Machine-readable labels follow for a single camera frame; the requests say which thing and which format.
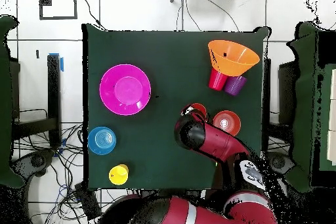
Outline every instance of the yellow cup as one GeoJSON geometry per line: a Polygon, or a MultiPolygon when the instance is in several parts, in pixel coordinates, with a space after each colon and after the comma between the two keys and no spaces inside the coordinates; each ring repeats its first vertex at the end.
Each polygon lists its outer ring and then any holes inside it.
{"type": "Polygon", "coordinates": [[[110,170],[108,178],[114,185],[123,185],[129,178],[129,168],[125,164],[119,164],[110,170]]]}

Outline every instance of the floor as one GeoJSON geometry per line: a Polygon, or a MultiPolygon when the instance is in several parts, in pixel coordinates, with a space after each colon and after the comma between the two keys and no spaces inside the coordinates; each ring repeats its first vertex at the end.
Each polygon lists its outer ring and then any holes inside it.
{"type": "MultiPolygon", "coordinates": [[[[295,26],[301,21],[315,20],[321,27],[330,28],[336,22],[335,0],[212,0],[234,19],[239,31],[253,31],[259,26],[269,26],[272,34],[268,42],[268,57],[272,59],[270,109],[276,113],[278,103],[278,66],[294,59],[285,44],[294,38],[295,26]]],[[[181,30],[181,0],[87,0],[92,15],[108,30],[181,30]]],[[[81,24],[96,24],[84,0],[77,0],[77,19],[40,20],[39,0],[0,0],[0,14],[17,17],[19,25],[7,36],[10,55],[21,63],[20,108],[47,109],[47,55],[59,53],[64,58],[61,72],[62,128],[65,130],[83,122],[82,108],[82,33],[81,24]]],[[[43,16],[73,16],[73,0],[52,0],[52,6],[43,7],[43,16]]],[[[184,9],[185,31],[237,31],[230,17],[207,0],[186,0],[184,9]]],[[[21,120],[34,120],[44,116],[43,111],[24,112],[21,120]]],[[[271,114],[277,121],[277,114],[271,114]]],[[[33,142],[42,141],[32,137],[33,142]]],[[[26,141],[17,141],[20,150],[13,158],[25,155],[30,148],[26,141]]],[[[77,135],[68,144],[81,146],[77,135]]],[[[67,158],[71,152],[65,151],[67,158]]],[[[73,161],[83,164],[82,155],[73,161]]],[[[64,168],[58,158],[52,162],[58,172],[58,181],[65,184],[64,168]]],[[[83,168],[72,166],[73,183],[83,179],[83,168]]],[[[126,190],[98,190],[97,199],[103,211],[112,197],[127,194],[126,190]]],[[[52,168],[41,178],[34,177],[30,185],[29,213],[49,213],[59,201],[59,185],[52,168]]],[[[32,218],[34,224],[43,224],[47,214],[32,218]]],[[[64,224],[79,224],[76,220],[64,224]]]]}

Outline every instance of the table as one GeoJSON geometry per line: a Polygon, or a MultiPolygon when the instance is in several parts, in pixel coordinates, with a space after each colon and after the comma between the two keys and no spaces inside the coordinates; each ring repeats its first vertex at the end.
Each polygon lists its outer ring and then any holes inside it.
{"type": "Polygon", "coordinates": [[[184,106],[202,103],[213,117],[221,110],[234,111],[241,120],[237,137],[256,152],[261,149],[261,97],[263,39],[268,28],[255,32],[103,32],[83,24],[84,179],[95,188],[208,189],[214,161],[178,146],[174,126],[184,106]],[[227,39],[254,50],[260,62],[248,70],[238,97],[214,91],[207,84],[211,62],[207,44],[227,39]],[[99,95],[100,80],[117,64],[133,64],[148,76],[152,94],[148,105],[133,116],[110,112],[99,95]],[[114,131],[117,144],[105,156],[88,150],[87,135],[95,127],[114,131]],[[121,186],[108,179],[118,164],[129,167],[121,186]]]}

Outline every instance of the pink bowl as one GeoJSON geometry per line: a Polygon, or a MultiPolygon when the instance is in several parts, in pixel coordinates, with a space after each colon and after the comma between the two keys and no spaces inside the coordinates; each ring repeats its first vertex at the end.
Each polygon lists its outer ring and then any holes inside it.
{"type": "Polygon", "coordinates": [[[150,81],[140,68],[118,64],[102,76],[99,93],[104,105],[113,113],[133,115],[150,100],[150,81]]]}

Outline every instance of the blue cup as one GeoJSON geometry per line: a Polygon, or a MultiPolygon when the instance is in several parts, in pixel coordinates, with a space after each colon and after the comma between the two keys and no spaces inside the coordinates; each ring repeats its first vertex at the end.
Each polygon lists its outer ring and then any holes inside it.
{"type": "Polygon", "coordinates": [[[108,127],[96,127],[89,133],[88,146],[95,154],[109,154],[116,142],[116,135],[108,127]]]}

